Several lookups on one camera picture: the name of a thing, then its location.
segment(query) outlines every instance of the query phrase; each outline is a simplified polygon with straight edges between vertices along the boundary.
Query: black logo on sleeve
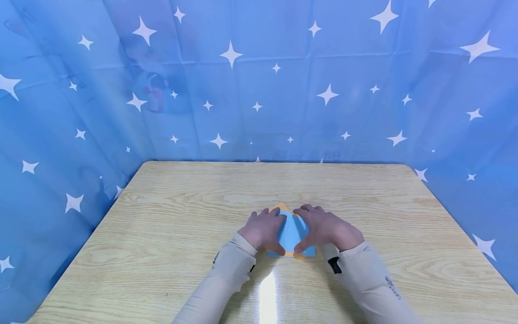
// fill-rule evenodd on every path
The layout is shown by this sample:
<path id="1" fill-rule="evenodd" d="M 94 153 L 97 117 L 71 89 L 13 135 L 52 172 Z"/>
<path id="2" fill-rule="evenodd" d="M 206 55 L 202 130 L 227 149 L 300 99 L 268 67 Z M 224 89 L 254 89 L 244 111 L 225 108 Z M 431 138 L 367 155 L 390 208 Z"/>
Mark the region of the black logo on sleeve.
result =
<path id="1" fill-rule="evenodd" d="M 329 260 L 327 260 L 327 263 L 329 263 L 329 265 L 331 266 L 331 269 L 333 269 L 333 272 L 335 274 L 342 273 L 342 269 L 340 269 L 340 267 L 338 266 L 339 259 L 340 259 L 339 257 L 334 257 L 334 258 L 330 258 Z"/>

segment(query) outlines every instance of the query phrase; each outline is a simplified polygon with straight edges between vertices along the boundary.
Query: blue paper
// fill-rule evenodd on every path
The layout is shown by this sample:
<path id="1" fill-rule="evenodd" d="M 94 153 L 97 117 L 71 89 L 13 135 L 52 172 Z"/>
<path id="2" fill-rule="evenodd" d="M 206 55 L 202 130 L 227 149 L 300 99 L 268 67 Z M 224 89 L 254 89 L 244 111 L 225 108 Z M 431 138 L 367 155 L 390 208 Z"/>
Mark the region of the blue paper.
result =
<path id="1" fill-rule="evenodd" d="M 308 235 L 309 229 L 306 223 L 299 216 L 294 216 L 292 213 L 285 210 L 279 212 L 280 215 L 286 215 L 286 220 L 282 223 L 277 233 L 279 243 L 284 247 L 286 252 L 293 253 L 295 246 Z M 304 252 L 300 253 L 306 257 L 315 256 L 315 247 L 310 246 Z M 279 258 L 280 255 L 274 252 L 268 252 L 272 258 Z"/>

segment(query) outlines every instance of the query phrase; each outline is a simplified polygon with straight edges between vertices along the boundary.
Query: blue curtain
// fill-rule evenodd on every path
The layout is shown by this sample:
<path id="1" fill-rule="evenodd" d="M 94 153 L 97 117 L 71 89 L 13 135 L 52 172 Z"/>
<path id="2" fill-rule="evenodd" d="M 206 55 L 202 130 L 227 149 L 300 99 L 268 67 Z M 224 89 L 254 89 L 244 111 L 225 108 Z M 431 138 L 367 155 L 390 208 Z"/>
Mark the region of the blue curtain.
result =
<path id="1" fill-rule="evenodd" d="M 517 13 L 1 1 L 0 323 L 31 316 L 149 160 L 404 163 L 516 290 Z"/>

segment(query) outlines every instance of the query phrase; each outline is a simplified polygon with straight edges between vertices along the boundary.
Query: folded paper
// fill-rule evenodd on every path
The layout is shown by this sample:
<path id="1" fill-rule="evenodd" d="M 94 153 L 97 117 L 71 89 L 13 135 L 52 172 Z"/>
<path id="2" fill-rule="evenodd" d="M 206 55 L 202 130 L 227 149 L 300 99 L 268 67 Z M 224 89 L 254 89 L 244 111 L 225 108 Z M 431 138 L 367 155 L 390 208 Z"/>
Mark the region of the folded paper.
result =
<path id="1" fill-rule="evenodd" d="M 288 207 L 285 203 L 281 202 L 276 206 L 273 206 L 270 208 L 270 210 L 279 207 L 281 211 L 279 212 L 280 215 L 286 215 L 285 221 L 282 223 L 281 227 L 279 228 L 279 232 L 277 233 L 277 239 L 279 240 L 279 243 L 284 247 L 286 250 L 286 254 L 284 255 L 287 258 L 299 258 L 304 259 L 307 257 L 314 257 L 315 256 L 315 247 L 310 246 L 307 248 L 304 252 L 297 254 L 294 252 L 295 246 L 304 238 L 306 235 L 308 235 L 309 228 L 304 222 L 304 220 L 298 216 L 297 214 L 293 214 L 289 212 Z M 268 252 L 268 255 L 272 258 L 279 258 L 281 257 L 275 252 Z"/>

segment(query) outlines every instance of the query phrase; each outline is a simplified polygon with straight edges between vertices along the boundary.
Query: wood grain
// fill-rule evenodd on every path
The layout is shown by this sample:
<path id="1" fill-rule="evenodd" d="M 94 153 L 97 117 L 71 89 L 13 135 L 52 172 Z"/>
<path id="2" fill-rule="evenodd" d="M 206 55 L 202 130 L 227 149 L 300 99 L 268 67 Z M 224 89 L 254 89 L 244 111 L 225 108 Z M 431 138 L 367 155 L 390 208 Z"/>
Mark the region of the wood grain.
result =
<path id="1" fill-rule="evenodd" d="M 320 205 L 364 233 L 423 323 L 517 323 L 518 298 L 402 165 L 147 162 L 30 323 L 170 323 L 253 210 Z M 223 323 L 361 323 L 313 259 L 260 254 Z"/>

